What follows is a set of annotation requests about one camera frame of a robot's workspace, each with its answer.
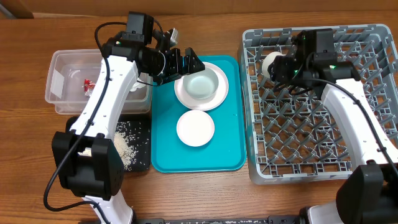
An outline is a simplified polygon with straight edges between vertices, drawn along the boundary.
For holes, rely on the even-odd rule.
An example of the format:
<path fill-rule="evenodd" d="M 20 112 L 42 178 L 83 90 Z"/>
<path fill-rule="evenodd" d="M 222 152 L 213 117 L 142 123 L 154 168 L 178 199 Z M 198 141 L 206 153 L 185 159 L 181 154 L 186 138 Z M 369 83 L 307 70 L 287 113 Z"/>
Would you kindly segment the white paper cup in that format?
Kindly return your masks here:
<path fill-rule="evenodd" d="M 284 56 L 280 52 L 271 52 L 263 61 L 262 61 L 262 74 L 265 78 L 270 78 L 271 75 L 268 72 L 269 66 L 274 62 L 276 56 Z"/>

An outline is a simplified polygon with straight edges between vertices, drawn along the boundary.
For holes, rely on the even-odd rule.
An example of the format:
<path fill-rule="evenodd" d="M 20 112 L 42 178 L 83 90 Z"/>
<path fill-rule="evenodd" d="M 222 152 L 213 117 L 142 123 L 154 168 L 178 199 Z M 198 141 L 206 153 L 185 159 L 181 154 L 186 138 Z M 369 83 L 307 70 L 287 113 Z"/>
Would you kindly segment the small white plate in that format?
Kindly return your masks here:
<path fill-rule="evenodd" d="M 204 111 L 187 111 L 177 121 L 178 138 L 191 147 L 204 146 L 212 139 L 214 133 L 214 121 Z"/>

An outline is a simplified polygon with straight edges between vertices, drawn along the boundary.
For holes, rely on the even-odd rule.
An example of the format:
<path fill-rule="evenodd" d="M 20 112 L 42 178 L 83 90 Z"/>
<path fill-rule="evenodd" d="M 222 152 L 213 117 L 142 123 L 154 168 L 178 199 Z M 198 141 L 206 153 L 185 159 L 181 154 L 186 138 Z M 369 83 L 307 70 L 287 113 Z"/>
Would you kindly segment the red snack wrapper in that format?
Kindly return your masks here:
<path fill-rule="evenodd" d="M 84 94 L 85 96 L 91 96 L 92 92 L 95 88 L 95 82 L 89 80 L 89 79 L 85 79 L 84 80 L 84 84 L 83 84 L 83 90 L 84 90 Z"/>

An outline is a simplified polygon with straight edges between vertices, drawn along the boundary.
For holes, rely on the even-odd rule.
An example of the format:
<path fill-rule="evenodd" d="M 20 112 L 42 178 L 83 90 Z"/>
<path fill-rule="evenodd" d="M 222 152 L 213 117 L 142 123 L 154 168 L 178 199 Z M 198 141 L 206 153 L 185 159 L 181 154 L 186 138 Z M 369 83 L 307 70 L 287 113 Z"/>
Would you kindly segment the white napkin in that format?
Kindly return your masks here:
<path fill-rule="evenodd" d="M 144 83 L 141 79 L 138 78 L 129 91 L 134 92 L 140 88 L 144 88 L 145 86 L 146 83 Z"/>

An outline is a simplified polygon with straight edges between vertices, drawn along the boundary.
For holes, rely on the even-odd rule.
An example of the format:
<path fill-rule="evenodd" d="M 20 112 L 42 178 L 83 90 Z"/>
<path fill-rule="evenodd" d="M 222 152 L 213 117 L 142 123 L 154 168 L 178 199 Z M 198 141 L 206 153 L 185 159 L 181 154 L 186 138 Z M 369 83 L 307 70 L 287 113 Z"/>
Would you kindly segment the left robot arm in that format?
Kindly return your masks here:
<path fill-rule="evenodd" d="M 124 102 L 140 74 L 154 86 L 205 69 L 191 48 L 181 52 L 174 29 L 164 31 L 152 16 L 130 12 L 125 30 L 99 44 L 99 77 L 85 108 L 65 132 L 55 133 L 52 180 L 93 208 L 101 223 L 132 223 L 134 210 L 121 192 L 124 164 L 114 145 Z"/>

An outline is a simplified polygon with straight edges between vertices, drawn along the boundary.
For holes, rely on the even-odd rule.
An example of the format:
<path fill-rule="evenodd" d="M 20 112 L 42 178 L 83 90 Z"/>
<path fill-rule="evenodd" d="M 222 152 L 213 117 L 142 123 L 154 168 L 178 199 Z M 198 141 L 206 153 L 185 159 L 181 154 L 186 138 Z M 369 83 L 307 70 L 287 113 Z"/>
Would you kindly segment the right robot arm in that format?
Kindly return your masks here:
<path fill-rule="evenodd" d="M 270 53 L 262 63 L 274 91 L 314 91 L 331 113 L 346 144 L 353 172 L 334 201 L 304 208 L 307 223 L 397 223 L 397 148 L 391 143 L 350 61 L 339 61 L 332 29 L 303 30 L 295 52 Z"/>

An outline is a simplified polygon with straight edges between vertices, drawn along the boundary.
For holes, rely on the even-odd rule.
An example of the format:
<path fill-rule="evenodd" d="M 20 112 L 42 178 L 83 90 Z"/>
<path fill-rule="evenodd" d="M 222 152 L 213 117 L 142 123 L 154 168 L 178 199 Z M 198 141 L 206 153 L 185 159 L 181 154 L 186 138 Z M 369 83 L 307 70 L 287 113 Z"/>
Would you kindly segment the grey dishwasher rack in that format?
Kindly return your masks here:
<path fill-rule="evenodd" d="M 258 185 L 346 179 L 348 150 L 335 120 L 314 93 L 273 91 L 261 71 L 274 51 L 291 52 L 300 28 L 249 29 L 239 48 L 250 179 Z M 333 27 L 338 60 L 351 61 L 364 93 L 393 144 L 397 143 L 397 50 L 384 24 Z"/>

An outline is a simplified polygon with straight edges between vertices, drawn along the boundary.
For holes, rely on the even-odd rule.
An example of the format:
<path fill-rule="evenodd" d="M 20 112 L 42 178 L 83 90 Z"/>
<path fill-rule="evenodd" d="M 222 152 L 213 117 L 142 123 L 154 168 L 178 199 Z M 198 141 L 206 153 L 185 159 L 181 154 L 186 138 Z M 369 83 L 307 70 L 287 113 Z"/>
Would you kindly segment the white bowl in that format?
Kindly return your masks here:
<path fill-rule="evenodd" d="M 183 78 L 183 88 L 194 99 L 202 100 L 213 96 L 218 89 L 217 74 L 210 68 L 187 75 Z"/>

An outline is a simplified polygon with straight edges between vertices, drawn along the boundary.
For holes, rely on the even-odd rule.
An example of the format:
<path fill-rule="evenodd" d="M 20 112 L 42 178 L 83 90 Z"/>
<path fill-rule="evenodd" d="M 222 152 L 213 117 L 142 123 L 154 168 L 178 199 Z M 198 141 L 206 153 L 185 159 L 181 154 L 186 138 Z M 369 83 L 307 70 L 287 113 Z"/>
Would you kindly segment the large white plate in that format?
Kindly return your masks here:
<path fill-rule="evenodd" d="M 183 88 L 183 76 L 181 79 L 175 81 L 174 83 L 174 91 L 177 99 L 181 102 L 182 105 L 186 106 L 191 110 L 201 110 L 201 111 L 208 111 L 215 109 L 218 107 L 222 102 L 226 99 L 229 90 L 229 83 L 226 77 L 226 74 L 220 67 L 209 63 L 204 62 L 205 68 L 212 69 L 218 76 L 219 85 L 218 89 L 216 90 L 215 94 L 209 98 L 198 100 L 194 99 L 188 95 L 188 93 Z"/>

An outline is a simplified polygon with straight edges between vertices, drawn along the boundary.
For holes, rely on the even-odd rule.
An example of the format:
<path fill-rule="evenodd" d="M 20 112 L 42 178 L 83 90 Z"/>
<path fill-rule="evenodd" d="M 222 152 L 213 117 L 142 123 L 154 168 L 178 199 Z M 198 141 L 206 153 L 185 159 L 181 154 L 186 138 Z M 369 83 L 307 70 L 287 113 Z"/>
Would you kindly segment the teal serving tray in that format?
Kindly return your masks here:
<path fill-rule="evenodd" d="M 238 170 L 245 163 L 245 127 L 238 63 L 229 55 L 201 56 L 200 60 L 222 69 L 229 83 L 226 99 L 208 113 L 215 123 L 215 133 L 204 146 L 184 144 L 177 135 L 177 122 L 189 109 L 177 99 L 173 83 L 155 87 L 152 91 L 151 162 L 159 172 Z"/>

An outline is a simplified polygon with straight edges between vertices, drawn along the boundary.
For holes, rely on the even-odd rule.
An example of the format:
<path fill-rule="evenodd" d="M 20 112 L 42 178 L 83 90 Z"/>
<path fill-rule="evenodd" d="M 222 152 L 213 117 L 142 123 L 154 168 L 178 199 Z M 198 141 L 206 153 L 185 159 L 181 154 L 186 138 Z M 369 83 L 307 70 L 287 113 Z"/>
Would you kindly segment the clear plastic bin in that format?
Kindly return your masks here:
<path fill-rule="evenodd" d="M 101 70 L 102 56 L 98 49 L 58 50 L 53 56 L 47 76 L 45 100 L 55 105 L 58 114 L 81 114 L 89 96 L 85 96 L 85 79 L 96 82 Z M 123 114 L 143 114 L 150 111 L 152 78 L 139 76 L 146 86 L 129 92 Z"/>

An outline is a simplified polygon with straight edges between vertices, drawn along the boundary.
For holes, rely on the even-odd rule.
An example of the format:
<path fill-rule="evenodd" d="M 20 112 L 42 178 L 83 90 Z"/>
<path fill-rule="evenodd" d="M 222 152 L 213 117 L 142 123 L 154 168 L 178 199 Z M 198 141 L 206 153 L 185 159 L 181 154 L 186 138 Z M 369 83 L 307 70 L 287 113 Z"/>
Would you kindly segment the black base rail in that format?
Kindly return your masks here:
<path fill-rule="evenodd" d="M 165 220 L 163 218 L 142 218 L 134 224 L 306 224 L 298 215 L 271 215 L 265 218 L 208 218 Z"/>

